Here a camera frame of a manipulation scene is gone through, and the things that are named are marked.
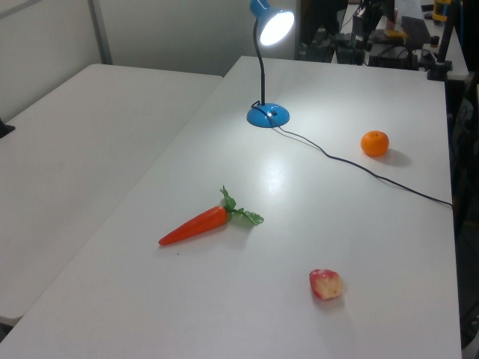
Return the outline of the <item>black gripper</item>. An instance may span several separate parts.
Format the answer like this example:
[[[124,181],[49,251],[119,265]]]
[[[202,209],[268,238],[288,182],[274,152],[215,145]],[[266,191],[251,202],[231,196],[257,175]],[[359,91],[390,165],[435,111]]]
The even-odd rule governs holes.
[[[360,7],[353,13],[353,41],[364,41],[365,34],[360,36],[356,33],[366,33],[368,26],[369,10],[366,7]]]

